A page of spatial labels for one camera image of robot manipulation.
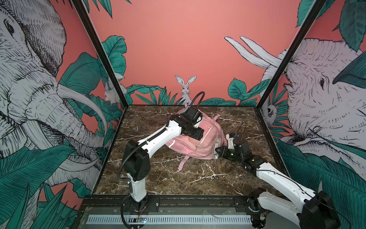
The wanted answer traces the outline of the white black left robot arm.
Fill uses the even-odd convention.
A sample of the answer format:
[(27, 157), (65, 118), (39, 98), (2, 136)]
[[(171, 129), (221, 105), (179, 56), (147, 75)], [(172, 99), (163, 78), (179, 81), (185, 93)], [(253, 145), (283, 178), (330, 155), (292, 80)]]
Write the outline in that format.
[(166, 124), (150, 136), (127, 143), (122, 164), (117, 173), (117, 180), (127, 180), (129, 185), (128, 199), (135, 207), (135, 211), (142, 211), (147, 207), (146, 177), (151, 170), (150, 159), (163, 145), (179, 135), (200, 140), (204, 130), (199, 127), (203, 121), (201, 112), (190, 116), (175, 114), (167, 118)]

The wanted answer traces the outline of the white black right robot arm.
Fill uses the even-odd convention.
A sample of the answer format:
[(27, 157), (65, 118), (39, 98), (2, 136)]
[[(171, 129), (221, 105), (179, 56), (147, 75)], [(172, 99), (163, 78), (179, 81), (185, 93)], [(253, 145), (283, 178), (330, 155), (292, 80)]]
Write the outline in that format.
[(261, 229), (266, 224), (266, 216), (274, 212), (293, 222), (301, 229), (339, 229), (341, 222), (332, 198), (323, 191), (315, 192), (280, 172), (259, 155), (252, 154), (249, 144), (237, 135), (227, 135), (227, 144), (218, 138), (214, 154), (224, 159), (240, 163), (253, 176), (265, 181), (285, 197), (278, 197), (258, 188), (252, 191), (245, 206), (253, 212), (251, 222)]

